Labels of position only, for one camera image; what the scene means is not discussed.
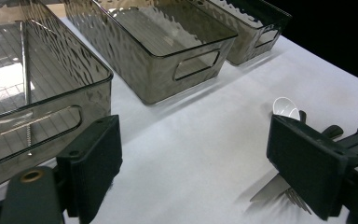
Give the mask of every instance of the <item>utensil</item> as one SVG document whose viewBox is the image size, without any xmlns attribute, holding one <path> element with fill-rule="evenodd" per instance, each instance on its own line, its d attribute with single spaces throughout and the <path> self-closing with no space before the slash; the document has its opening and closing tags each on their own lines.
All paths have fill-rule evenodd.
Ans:
<svg viewBox="0 0 358 224">
<path fill-rule="evenodd" d="M 339 127 L 338 125 L 333 124 L 327 127 L 326 129 L 324 129 L 322 134 L 326 135 L 330 139 L 335 139 L 337 137 L 340 137 L 342 134 L 344 134 L 344 130 L 342 130 L 342 128 Z"/>
<path fill-rule="evenodd" d="M 300 120 L 301 122 L 306 122 L 307 114 L 303 110 L 298 110 L 295 103 L 287 97 L 277 98 L 272 106 L 272 112 L 276 115 L 286 116 L 292 119 Z M 250 202 L 264 201 L 266 199 L 273 198 L 277 195 L 284 193 L 286 197 L 296 204 L 304 211 L 311 214 L 307 204 L 301 197 L 296 193 L 294 189 L 283 179 L 280 174 L 276 174 L 260 191 L 251 198 Z"/>
<path fill-rule="evenodd" d="M 297 106 L 287 97 L 277 98 L 272 105 L 272 112 L 276 115 L 282 115 L 300 120 L 300 113 Z"/>
</svg>

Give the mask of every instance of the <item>black background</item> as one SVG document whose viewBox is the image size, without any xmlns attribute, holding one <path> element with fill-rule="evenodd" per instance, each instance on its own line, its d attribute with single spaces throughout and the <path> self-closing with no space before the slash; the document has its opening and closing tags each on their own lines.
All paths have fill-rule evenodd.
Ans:
<svg viewBox="0 0 358 224">
<path fill-rule="evenodd" d="M 358 1 L 266 1 L 292 15 L 284 37 L 358 77 Z"/>
</svg>

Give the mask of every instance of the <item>plastic storage bin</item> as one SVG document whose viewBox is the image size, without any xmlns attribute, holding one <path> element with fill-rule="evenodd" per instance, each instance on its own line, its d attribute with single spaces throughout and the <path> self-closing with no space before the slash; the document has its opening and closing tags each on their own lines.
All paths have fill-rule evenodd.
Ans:
<svg viewBox="0 0 358 224">
<path fill-rule="evenodd" d="M 237 36 L 186 0 L 66 0 L 65 11 L 147 105 L 216 77 Z"/>
<path fill-rule="evenodd" d="M 110 115 L 112 77 L 37 0 L 0 7 L 0 183 Z"/>
<path fill-rule="evenodd" d="M 238 37 L 227 56 L 240 65 L 272 49 L 292 16 L 262 0 L 188 0 Z"/>
</svg>

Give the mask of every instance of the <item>metal fork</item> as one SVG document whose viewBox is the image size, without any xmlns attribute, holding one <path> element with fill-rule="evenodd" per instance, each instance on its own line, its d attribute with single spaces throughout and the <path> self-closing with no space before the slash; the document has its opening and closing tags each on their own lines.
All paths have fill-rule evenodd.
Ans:
<svg viewBox="0 0 358 224">
<path fill-rule="evenodd" d="M 284 194 L 289 198 L 290 202 L 293 204 L 296 204 L 298 207 L 302 208 L 304 211 L 308 212 L 310 215 L 312 213 L 310 212 L 310 209 L 308 208 L 307 204 L 304 202 L 304 200 L 296 193 L 296 191 L 292 188 L 289 188 L 284 191 Z"/>
</svg>

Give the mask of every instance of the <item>white tablecloth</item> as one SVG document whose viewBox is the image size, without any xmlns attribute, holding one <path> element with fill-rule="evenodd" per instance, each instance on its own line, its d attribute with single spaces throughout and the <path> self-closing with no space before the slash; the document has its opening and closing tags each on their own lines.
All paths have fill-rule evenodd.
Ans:
<svg viewBox="0 0 358 224">
<path fill-rule="evenodd" d="M 358 78 L 283 36 L 271 52 L 225 63 L 217 78 L 156 105 L 143 105 L 115 76 L 124 161 L 93 223 L 345 223 L 345 207 L 324 222 L 285 196 L 249 202 L 277 173 L 266 147 L 280 96 L 317 131 L 336 124 L 343 137 L 356 132 Z"/>
</svg>

